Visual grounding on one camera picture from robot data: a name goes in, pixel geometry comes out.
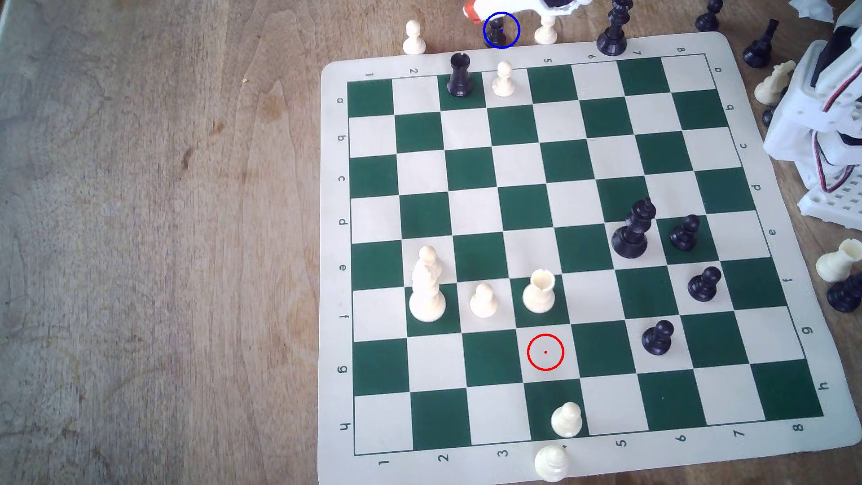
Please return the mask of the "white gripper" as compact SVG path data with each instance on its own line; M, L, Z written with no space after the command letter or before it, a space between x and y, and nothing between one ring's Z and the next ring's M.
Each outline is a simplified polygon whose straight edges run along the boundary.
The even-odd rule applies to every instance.
M592 0L577 1L465 1L462 12L471 21L486 21L502 15L502 12L514 14L533 9L541 16L564 17L575 10L591 4Z

